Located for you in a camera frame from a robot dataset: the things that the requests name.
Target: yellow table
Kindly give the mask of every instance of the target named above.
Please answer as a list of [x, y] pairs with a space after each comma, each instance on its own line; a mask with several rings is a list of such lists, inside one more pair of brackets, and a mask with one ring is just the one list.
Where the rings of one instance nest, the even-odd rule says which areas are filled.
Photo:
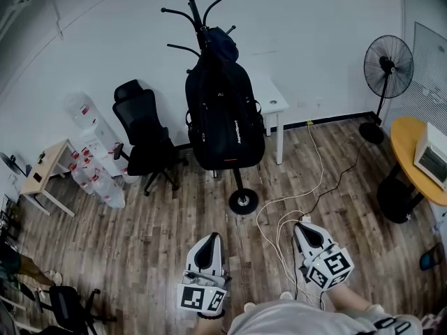
[[[71, 146], [68, 139], [65, 139], [56, 145], [53, 145], [52, 147], [47, 148], [45, 152], [45, 158], [43, 159], [43, 162], [41, 164], [37, 164], [34, 166], [29, 173], [27, 179], [22, 184], [22, 190], [20, 193], [28, 199], [32, 204], [34, 204], [36, 207], [38, 207], [42, 212], [50, 215], [50, 212], [43, 207], [35, 198], [33, 195], [42, 193], [45, 195], [50, 201], [52, 201], [55, 205], [60, 207], [62, 210], [64, 210], [67, 214], [74, 217], [75, 214], [73, 211], [65, 207], [58, 199], [56, 199], [53, 195], [51, 195], [47, 190], [45, 190], [45, 187], [47, 186], [48, 180], [50, 179], [50, 176], [54, 170], [54, 168], [59, 164], [59, 159], [61, 158], [62, 154], [64, 153], [66, 148], [69, 148], [73, 150], [73, 147]], [[38, 174], [42, 177], [40, 181], [37, 181], [34, 178], [34, 175]]]
[[[440, 188], [421, 169], [414, 165], [416, 145], [425, 128], [425, 122], [413, 117], [400, 117], [391, 125], [390, 139], [397, 163], [377, 191], [377, 200], [385, 216], [396, 223], [409, 219], [413, 208], [423, 198], [435, 204], [447, 206], [447, 192]], [[405, 186], [396, 179], [400, 170], [411, 181]], [[418, 190], [412, 198], [411, 193]]]

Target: chair armrest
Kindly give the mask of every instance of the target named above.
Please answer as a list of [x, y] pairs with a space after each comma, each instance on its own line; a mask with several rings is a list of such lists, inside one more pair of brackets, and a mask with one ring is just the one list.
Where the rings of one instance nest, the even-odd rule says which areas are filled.
[[125, 158], [127, 161], [130, 161], [131, 159], [129, 158], [129, 156], [123, 151], [123, 146], [124, 144], [121, 143], [120, 145], [118, 145], [115, 148], [115, 151], [113, 153], [113, 160], [118, 160], [120, 156], [122, 156], [123, 158]]
[[115, 152], [113, 153], [113, 160], [118, 160], [119, 159], [119, 157], [121, 156], [121, 153], [123, 152], [123, 146], [124, 146], [124, 144], [121, 143], [120, 145], [118, 145], [115, 148]]

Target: wooden floor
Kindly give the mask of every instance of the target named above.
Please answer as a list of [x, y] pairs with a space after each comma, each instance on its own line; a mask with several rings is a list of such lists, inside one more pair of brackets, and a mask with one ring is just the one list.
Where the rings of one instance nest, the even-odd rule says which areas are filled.
[[[362, 143], [358, 134], [362, 121], [310, 128], [323, 159], [323, 182], [308, 196], [267, 207], [259, 219], [269, 238], [276, 235], [282, 215], [294, 209], [310, 210], [318, 195], [332, 188], [340, 172], [353, 164]], [[244, 185], [259, 195], [258, 211], [270, 200], [307, 192], [319, 181], [320, 163], [306, 127], [284, 133], [282, 165], [274, 161], [275, 147], [273, 133], [266, 138], [261, 170], [242, 170]], [[60, 271], [65, 285], [76, 287], [84, 301], [94, 288], [101, 289], [96, 310], [118, 317], [117, 324], [107, 325], [109, 334], [190, 334], [196, 316], [175, 308], [176, 284], [188, 250], [213, 231], [223, 237], [227, 269], [233, 277], [226, 298], [226, 328], [243, 312], [245, 302], [266, 302], [276, 299], [281, 291], [293, 289], [273, 247], [256, 226], [256, 213], [236, 216], [228, 208], [227, 200], [236, 189], [232, 172], [219, 172], [213, 179], [197, 164], [191, 150], [182, 153], [187, 155], [189, 166], [178, 165], [171, 171], [180, 180], [178, 191], [173, 192], [159, 177], [146, 198], [141, 190], [147, 177], [132, 185], [121, 181], [126, 193], [124, 209], [101, 204], [71, 179], [53, 179], [49, 187], [76, 213], [75, 218], [44, 197], [41, 199], [52, 211], [50, 217], [23, 202], [19, 249], [41, 269]], [[441, 305], [446, 293], [446, 267], [427, 272], [418, 268], [420, 255], [439, 241], [430, 230], [434, 217], [426, 201], [403, 225], [391, 223], [381, 214], [376, 189], [394, 163], [389, 141], [381, 146], [365, 144], [358, 165], [344, 174], [336, 191], [321, 198], [312, 221], [327, 228], [341, 246], [348, 248], [356, 265], [349, 279], [355, 291], [382, 304], [390, 313], [421, 317]], [[284, 226], [281, 238], [289, 267], [293, 266], [292, 226]], [[303, 289], [319, 295], [315, 287], [302, 282], [301, 275], [299, 279]], [[306, 301], [303, 294], [298, 296]], [[24, 322], [37, 327], [54, 322], [48, 312], [41, 315], [32, 310], [28, 299], [22, 299], [22, 303], [31, 309]]]

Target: floor fan stand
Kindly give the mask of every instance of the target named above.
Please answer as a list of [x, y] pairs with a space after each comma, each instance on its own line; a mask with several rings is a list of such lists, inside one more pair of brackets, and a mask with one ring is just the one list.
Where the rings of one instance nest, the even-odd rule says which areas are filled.
[[379, 114], [383, 107], [383, 102], [385, 100], [385, 93], [386, 93], [386, 87], [388, 85], [389, 76], [390, 76], [389, 74], [385, 74], [385, 83], [383, 84], [383, 91], [380, 97], [379, 108], [377, 109], [377, 113], [374, 116], [374, 123], [362, 123], [358, 129], [363, 138], [373, 144], [381, 144], [384, 138], [383, 131], [379, 126], [380, 124]]
[[238, 215], [247, 215], [256, 210], [258, 206], [258, 195], [249, 188], [244, 188], [239, 169], [233, 169], [237, 190], [231, 194], [229, 205], [231, 210]]

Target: white cable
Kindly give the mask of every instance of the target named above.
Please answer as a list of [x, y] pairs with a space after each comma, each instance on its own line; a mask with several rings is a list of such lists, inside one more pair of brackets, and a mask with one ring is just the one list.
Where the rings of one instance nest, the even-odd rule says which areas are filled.
[[287, 279], [288, 279], [290, 282], [292, 282], [292, 284], [295, 286], [295, 289], [296, 289], [297, 291], [300, 290], [300, 291], [306, 296], [306, 298], [308, 298], [308, 300], [309, 300], [312, 304], [314, 304], [313, 301], [309, 298], [309, 295], [311, 295], [311, 296], [313, 296], [313, 297], [316, 297], [316, 298], [318, 298], [318, 299], [320, 299], [320, 298], [317, 297], [317, 296], [314, 295], [314, 294], [310, 294], [310, 293], [305, 292], [303, 289], [301, 289], [301, 288], [298, 286], [298, 282], [295, 281], [295, 279], [293, 278], [293, 274], [292, 274], [292, 272], [291, 272], [290, 269], [287, 267], [286, 260], [285, 260], [285, 258], [284, 258], [284, 255], [283, 255], [282, 252], [281, 252], [281, 248], [279, 247], [279, 235], [280, 235], [280, 233], [281, 233], [282, 225], [285, 224], [285, 223], [287, 223], [287, 222], [291, 222], [291, 221], [298, 222], [298, 220], [287, 220], [287, 221], [284, 221], [283, 223], [281, 223], [281, 221], [283, 220], [283, 218], [287, 217], [289, 214], [292, 214], [293, 212], [301, 212], [301, 214], [304, 214], [304, 212], [302, 212], [302, 211], [300, 211], [300, 210], [293, 210], [293, 211], [288, 212], [287, 214], [285, 214], [284, 216], [282, 216], [282, 217], [279, 219], [279, 221], [278, 221], [278, 225], [277, 225], [277, 245], [276, 245], [276, 246], [275, 246], [275, 245], [274, 245], [274, 244], [273, 244], [273, 243], [272, 243], [272, 242], [265, 236], [265, 234], [264, 234], [264, 232], [261, 230], [261, 227], [260, 227], [259, 222], [258, 222], [259, 215], [260, 215], [261, 212], [264, 210], [264, 208], [266, 208], [269, 204], [273, 204], [273, 203], [280, 202], [280, 201], [284, 201], [284, 200], [290, 200], [290, 199], [292, 199], [292, 198], [301, 198], [302, 196], [306, 196], [306, 195], [309, 195], [310, 193], [313, 193], [313, 192], [314, 192], [314, 191], [321, 185], [321, 182], [323, 181], [323, 173], [324, 173], [323, 161], [321, 160], [321, 155], [320, 155], [320, 153], [318, 152], [318, 148], [316, 147], [315, 141], [314, 141], [314, 139], [313, 139], [313, 137], [312, 137], [312, 134], [310, 133], [309, 124], [307, 125], [307, 130], [309, 131], [310, 138], [311, 138], [311, 140], [312, 140], [312, 142], [314, 143], [314, 146], [315, 146], [315, 151], [316, 151], [316, 153], [318, 154], [318, 157], [319, 157], [319, 159], [320, 159], [320, 164], [321, 164], [321, 176], [320, 176], [320, 182], [318, 183], [317, 186], [315, 186], [315, 187], [314, 187], [313, 189], [311, 189], [309, 192], [307, 192], [307, 193], [303, 193], [302, 195], [298, 195], [298, 196], [290, 196], [290, 197], [287, 197], [287, 198], [281, 198], [281, 199], [279, 199], [279, 200], [274, 200], [274, 201], [270, 201], [270, 202], [266, 203], [266, 204], [264, 205], [264, 207], [263, 207], [263, 208], [258, 212], [258, 214], [256, 215], [256, 224], [257, 224], [257, 226], [258, 226], [258, 228], [259, 228], [259, 231], [261, 232], [262, 236], [264, 237], [264, 239], [265, 239], [268, 243], [270, 243], [270, 244], [273, 246], [275, 252], [277, 253], [277, 257], [278, 257], [279, 260], [281, 261], [281, 264], [282, 264], [282, 267], [283, 267], [283, 269], [284, 269], [284, 272], [286, 273], [286, 277], [287, 277]]

